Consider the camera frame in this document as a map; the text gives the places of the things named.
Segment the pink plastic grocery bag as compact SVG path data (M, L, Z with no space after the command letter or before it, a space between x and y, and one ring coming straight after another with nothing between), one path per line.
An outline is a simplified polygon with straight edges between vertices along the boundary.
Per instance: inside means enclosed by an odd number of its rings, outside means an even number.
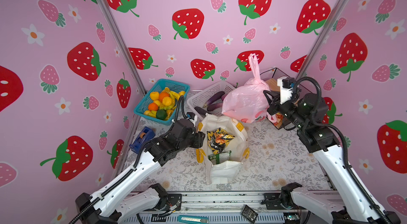
M249 55L249 65L253 78L227 94L223 101L222 114L244 123L253 123L268 119L277 122L275 115L267 112L269 103L264 95L269 85L260 77L258 59L254 53Z

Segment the black yellow snack bag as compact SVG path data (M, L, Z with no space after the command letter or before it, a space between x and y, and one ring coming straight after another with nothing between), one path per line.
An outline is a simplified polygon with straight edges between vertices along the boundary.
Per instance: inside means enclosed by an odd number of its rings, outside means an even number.
M222 153L234 138L234 135L222 128L207 132L208 146L213 154Z

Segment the green Fox's candy bag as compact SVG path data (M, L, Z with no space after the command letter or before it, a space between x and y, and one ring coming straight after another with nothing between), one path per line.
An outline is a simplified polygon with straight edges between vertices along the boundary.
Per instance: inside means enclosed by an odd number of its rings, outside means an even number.
M219 154L209 155L208 159L213 165L218 165L225 161L230 160L230 157L231 157L231 151L224 151Z

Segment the white canvas tote bag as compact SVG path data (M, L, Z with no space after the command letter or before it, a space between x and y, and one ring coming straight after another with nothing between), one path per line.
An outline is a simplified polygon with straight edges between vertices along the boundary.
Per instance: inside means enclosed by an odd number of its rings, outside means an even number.
M196 156L197 161L205 165L206 183L234 181L250 155L249 137L243 124L227 116L207 114L198 124L198 131L205 135Z

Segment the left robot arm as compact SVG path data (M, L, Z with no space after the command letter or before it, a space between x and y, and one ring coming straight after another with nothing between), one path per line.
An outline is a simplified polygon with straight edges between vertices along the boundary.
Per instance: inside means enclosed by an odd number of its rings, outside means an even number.
M134 164L103 188L92 194L83 193L76 199L78 215L71 223L119 224L145 210L164 210L166 214L174 211L177 205L170 203L168 193L160 184L136 195L130 193L179 152L202 147L206 136L197 131L197 123L197 118L180 119L165 134L145 141Z

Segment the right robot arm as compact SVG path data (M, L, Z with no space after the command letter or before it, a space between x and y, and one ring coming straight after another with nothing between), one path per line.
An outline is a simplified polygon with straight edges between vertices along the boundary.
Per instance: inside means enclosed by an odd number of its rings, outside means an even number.
M329 107L322 99L319 83L311 77L282 77L277 86L280 91L264 91L268 114L279 113L293 124L300 141L325 170L343 201L334 205L299 183L290 183L281 189L280 205L286 209L302 207L332 224L399 224L398 215L386 211L355 173L341 131L322 123Z

